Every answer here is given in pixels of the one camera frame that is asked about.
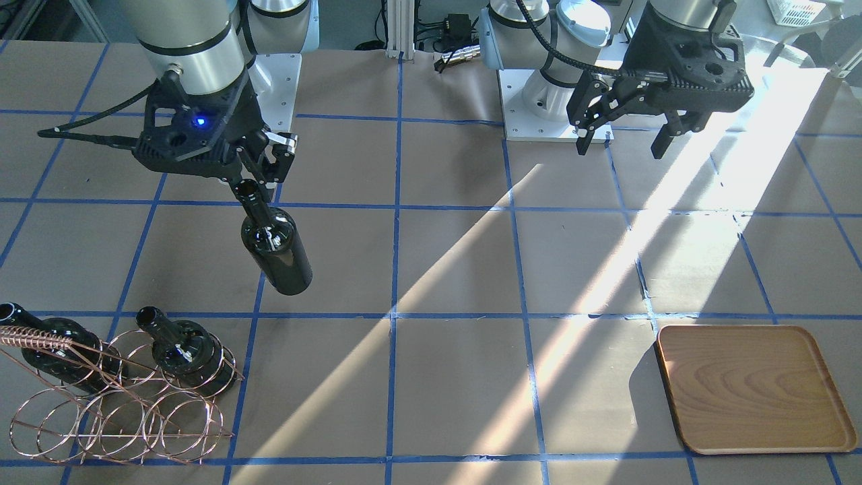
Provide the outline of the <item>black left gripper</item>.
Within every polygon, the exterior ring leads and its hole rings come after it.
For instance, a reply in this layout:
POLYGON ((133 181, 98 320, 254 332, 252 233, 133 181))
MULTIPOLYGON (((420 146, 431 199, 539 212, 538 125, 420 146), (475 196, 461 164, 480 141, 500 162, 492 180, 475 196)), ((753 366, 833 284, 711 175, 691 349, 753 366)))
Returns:
POLYGON ((671 142, 699 130, 714 112, 752 98, 744 45, 731 21, 734 3, 647 3, 611 86, 585 75, 567 106, 575 146, 585 156, 613 139, 609 122, 628 114, 664 115, 651 145, 661 160, 671 142))

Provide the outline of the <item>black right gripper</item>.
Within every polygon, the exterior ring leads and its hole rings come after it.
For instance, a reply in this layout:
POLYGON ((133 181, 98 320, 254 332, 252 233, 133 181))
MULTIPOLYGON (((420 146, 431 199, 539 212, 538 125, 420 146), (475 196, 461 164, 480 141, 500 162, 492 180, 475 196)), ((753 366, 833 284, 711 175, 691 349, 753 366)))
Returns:
POLYGON ((185 92, 178 71, 165 71, 145 103, 145 123, 132 149, 145 168, 239 184, 283 183, 298 135, 268 132, 248 74, 215 93, 185 92))

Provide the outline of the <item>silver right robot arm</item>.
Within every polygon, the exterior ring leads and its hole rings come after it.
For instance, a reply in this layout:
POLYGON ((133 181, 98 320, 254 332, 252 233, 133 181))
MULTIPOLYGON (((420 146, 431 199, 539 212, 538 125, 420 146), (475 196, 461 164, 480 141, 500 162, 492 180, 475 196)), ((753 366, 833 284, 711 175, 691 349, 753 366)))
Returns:
POLYGON ((132 153, 164 174, 283 183, 317 1, 123 1, 157 79, 132 153))

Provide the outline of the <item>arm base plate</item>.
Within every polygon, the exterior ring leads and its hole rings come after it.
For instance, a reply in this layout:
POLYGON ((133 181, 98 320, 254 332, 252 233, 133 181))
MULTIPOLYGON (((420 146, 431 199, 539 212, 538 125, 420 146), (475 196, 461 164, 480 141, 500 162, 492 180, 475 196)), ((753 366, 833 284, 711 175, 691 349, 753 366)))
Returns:
POLYGON ((291 132, 298 81, 300 53, 257 55, 249 69, 265 125, 272 132, 291 132))
POLYGON ((569 123, 567 106, 582 71, 563 68, 498 71, 504 128, 509 141, 574 142, 584 130, 569 123))

